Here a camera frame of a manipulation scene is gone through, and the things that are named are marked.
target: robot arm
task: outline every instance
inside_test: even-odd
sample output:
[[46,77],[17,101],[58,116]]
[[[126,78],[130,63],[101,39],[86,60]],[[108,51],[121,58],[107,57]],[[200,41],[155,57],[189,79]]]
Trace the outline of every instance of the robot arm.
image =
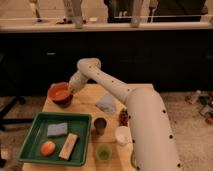
[[96,58],[81,59],[77,67],[78,71],[69,81],[71,93],[79,91],[91,78],[127,107],[139,170],[182,170],[166,108],[155,90],[129,88],[126,83],[102,72]]

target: orange bowl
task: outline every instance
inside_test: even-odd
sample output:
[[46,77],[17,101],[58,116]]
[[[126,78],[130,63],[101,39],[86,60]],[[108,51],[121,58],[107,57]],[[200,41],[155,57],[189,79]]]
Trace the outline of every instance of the orange bowl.
[[58,105],[65,105],[72,99],[72,94],[68,91],[68,83],[60,82],[52,84],[47,92],[47,96]]

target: sponge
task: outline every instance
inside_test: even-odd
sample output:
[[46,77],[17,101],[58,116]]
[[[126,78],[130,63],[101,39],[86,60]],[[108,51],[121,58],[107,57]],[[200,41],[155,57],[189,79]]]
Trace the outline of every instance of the sponge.
[[67,123],[51,124],[47,128],[47,137],[56,137],[61,135],[67,135],[68,125]]

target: plastic cup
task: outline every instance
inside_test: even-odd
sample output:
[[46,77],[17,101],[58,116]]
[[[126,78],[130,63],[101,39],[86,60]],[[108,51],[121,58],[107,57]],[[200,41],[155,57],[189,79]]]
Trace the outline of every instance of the plastic cup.
[[104,118],[97,118],[94,121],[94,126],[95,126],[95,129],[96,129],[96,133],[99,134],[99,135],[103,135],[104,132],[105,132],[105,128],[107,126],[107,121]]
[[117,127],[115,131],[115,138],[118,144],[122,146],[131,142],[132,138],[129,127],[126,126]]
[[96,148],[95,155],[99,161],[108,161],[112,157],[112,148],[108,144],[101,144]]

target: orange fruit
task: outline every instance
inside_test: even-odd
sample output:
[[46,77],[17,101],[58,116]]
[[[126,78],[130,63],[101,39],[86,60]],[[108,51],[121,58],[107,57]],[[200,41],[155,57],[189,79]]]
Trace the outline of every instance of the orange fruit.
[[42,156],[49,156],[55,151],[55,143],[52,141],[46,141],[41,145]]

